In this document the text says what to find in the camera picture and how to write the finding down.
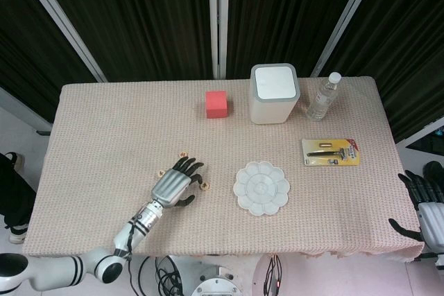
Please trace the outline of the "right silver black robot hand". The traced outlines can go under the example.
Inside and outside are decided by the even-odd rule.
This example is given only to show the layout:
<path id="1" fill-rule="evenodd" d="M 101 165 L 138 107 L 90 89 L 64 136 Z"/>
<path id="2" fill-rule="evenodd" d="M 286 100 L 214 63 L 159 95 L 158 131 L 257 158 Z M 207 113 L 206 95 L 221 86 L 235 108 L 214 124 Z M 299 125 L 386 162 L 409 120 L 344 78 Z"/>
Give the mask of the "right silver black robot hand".
<path id="1" fill-rule="evenodd" d="M 393 218 L 388 222 L 400 235 L 423 242 L 434 254 L 443 254 L 443 182 L 405 171 L 398 177 L 407 188 L 416 210 L 420 231 L 405 229 Z"/>

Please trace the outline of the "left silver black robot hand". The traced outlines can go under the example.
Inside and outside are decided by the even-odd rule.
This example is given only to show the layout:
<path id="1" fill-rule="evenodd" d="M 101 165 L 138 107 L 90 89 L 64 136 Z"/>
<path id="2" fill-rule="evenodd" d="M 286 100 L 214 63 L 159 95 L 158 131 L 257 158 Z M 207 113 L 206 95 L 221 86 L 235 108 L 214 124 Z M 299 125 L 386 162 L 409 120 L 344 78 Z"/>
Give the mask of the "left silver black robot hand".
<path id="1" fill-rule="evenodd" d="M 151 190 L 151 198 L 158 202 L 164 209 L 172 207 L 186 207 L 191 204 L 195 195 L 189 195 L 185 199 L 180 197 L 190 184 L 203 183 L 203 177 L 197 173 L 204 163 L 196 162 L 195 158 L 181 157 L 172 168 L 157 181 Z"/>

